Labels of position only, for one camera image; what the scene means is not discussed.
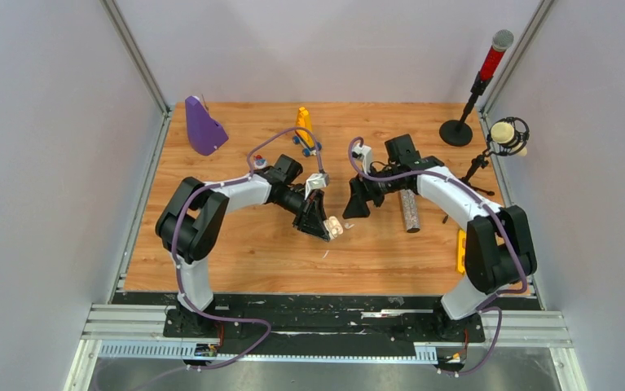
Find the white earbud charging case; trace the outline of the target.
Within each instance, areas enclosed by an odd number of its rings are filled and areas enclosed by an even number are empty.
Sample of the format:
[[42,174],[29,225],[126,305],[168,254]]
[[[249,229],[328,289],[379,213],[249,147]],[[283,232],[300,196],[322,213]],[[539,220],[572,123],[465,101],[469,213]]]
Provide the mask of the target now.
[[324,225],[330,240],[336,239],[344,232],[343,225],[335,216],[330,216],[326,219]]

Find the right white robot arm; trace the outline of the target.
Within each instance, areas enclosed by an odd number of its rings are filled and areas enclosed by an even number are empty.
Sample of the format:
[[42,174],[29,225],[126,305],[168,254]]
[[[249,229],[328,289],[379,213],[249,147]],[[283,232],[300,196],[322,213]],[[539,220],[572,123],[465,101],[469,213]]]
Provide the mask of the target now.
[[348,158],[356,175],[349,181],[344,219],[369,217],[385,195],[410,191],[437,205],[466,233],[465,276],[448,293],[432,317],[436,336],[452,340],[464,330],[464,319],[484,310],[500,293],[527,290],[537,269],[526,212],[504,207],[479,195],[435,156],[423,157],[408,134],[385,142],[388,161],[374,169],[372,149],[358,136],[350,141]]

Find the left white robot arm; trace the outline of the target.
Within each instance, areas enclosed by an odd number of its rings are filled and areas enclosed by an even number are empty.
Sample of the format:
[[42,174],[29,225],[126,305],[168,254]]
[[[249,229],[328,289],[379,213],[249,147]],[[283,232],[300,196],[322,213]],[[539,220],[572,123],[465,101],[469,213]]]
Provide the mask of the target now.
[[173,259],[178,282],[178,302],[188,310],[185,326],[196,336],[209,335],[216,314],[208,256],[217,243],[224,217],[250,206],[274,204],[293,214],[293,228],[325,242],[343,232],[337,217],[324,210],[325,173],[311,175],[306,183],[295,181],[302,165],[282,155],[273,164],[241,178],[201,182],[187,177],[161,213],[156,236]]

